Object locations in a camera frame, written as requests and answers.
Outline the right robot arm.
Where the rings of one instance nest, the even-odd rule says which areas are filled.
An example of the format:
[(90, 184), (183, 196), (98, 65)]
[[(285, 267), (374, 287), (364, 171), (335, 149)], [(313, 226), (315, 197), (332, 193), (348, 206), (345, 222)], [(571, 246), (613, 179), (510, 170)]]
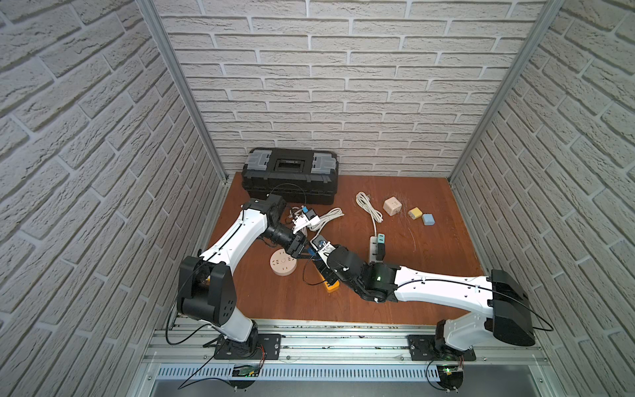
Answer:
[(329, 243), (317, 249), (317, 255), (363, 300), (424, 302), (466, 311), (458, 319), (438, 323), (439, 349), (465, 352), (490, 339), (517, 347), (535, 344), (529, 297), (506, 271), (474, 277), (426, 273), (406, 266), (366, 263), (345, 246)]

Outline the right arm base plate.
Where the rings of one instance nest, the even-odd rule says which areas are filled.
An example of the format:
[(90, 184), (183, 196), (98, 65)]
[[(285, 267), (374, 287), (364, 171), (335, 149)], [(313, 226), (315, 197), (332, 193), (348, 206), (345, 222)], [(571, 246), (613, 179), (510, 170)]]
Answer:
[(407, 336), (408, 351), (413, 362), (474, 362), (476, 354), (472, 348), (461, 352), (438, 342), (433, 335), (415, 334)]

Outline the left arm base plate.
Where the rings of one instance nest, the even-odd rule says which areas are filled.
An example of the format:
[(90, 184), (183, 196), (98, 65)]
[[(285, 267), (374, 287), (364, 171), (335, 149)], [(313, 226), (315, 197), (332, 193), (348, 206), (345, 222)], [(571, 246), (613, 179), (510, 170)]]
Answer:
[(215, 352), (215, 360), (262, 360), (276, 361), (279, 359), (282, 335), (278, 333), (258, 334), (249, 337), (246, 342), (236, 342), (222, 338)]

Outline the orange power strip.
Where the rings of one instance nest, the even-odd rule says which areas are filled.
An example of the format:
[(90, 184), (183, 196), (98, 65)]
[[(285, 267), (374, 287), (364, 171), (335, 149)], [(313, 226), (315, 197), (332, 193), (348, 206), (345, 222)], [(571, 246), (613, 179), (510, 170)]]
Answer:
[(322, 277), (322, 284), (328, 293), (335, 292), (339, 286), (339, 279), (336, 274), (330, 270), (322, 260), (313, 259), (314, 266)]

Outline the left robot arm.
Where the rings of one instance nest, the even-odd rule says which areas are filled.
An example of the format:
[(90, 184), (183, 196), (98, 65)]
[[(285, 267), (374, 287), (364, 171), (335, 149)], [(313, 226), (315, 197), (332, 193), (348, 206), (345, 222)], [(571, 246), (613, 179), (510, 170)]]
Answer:
[(251, 245), (265, 239), (297, 258), (308, 244), (304, 228), (319, 222), (305, 207), (290, 228), (281, 220), (286, 202), (279, 195), (252, 198), (242, 205), (231, 228), (207, 251), (187, 256), (180, 264), (179, 292), (175, 307), (179, 314), (211, 324), (233, 342), (247, 342), (256, 324), (237, 307), (233, 273)]

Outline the light blue charger plug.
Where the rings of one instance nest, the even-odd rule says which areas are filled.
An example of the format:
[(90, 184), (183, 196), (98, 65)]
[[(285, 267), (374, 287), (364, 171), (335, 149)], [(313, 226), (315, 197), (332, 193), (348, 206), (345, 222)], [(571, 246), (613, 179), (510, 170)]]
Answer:
[(433, 226), (436, 223), (436, 221), (431, 213), (425, 213), (423, 215), (423, 223), (426, 226)]

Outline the black plug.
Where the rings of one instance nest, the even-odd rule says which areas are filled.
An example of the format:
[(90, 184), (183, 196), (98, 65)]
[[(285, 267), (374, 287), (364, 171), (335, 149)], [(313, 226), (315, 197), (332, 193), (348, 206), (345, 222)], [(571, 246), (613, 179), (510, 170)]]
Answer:
[(375, 260), (383, 262), (385, 259), (385, 243), (376, 244)]

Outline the white power strip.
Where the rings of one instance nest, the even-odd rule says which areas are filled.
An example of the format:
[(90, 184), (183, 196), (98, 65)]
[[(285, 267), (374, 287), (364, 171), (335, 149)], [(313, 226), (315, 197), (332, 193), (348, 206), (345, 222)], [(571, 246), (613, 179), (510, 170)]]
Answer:
[(370, 246), (369, 246), (369, 263), (377, 261), (377, 252), (378, 252), (378, 238), (375, 236), (370, 237)]

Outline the yellow charger plug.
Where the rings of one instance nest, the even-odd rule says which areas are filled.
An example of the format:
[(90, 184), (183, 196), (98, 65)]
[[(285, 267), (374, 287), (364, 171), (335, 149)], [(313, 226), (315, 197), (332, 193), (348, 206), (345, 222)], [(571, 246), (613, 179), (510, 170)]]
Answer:
[(419, 208), (415, 207), (408, 211), (408, 216), (410, 216), (412, 220), (416, 220), (423, 216), (423, 212)]

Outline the round pink power socket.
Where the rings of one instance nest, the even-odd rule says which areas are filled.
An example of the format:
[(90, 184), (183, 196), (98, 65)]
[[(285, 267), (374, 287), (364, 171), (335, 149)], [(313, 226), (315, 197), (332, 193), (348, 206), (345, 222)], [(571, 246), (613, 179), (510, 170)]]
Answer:
[(290, 276), (297, 268), (298, 260), (287, 254), (284, 249), (275, 251), (270, 259), (271, 270), (277, 276)]

